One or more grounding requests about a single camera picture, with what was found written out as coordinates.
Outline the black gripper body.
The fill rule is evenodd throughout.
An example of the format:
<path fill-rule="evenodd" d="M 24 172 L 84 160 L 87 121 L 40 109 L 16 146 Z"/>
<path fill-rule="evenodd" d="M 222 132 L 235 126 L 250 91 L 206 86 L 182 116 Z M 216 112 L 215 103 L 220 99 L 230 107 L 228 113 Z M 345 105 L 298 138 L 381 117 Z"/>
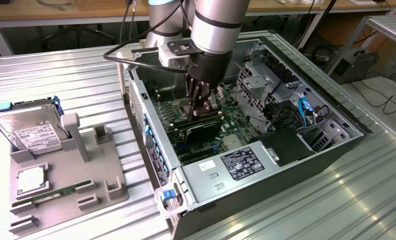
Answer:
<path fill-rule="evenodd" d="M 216 87 L 226 77 L 234 51 L 223 54 L 210 52 L 190 55 L 187 73 L 194 83 L 204 82 L 210 87 Z"/>

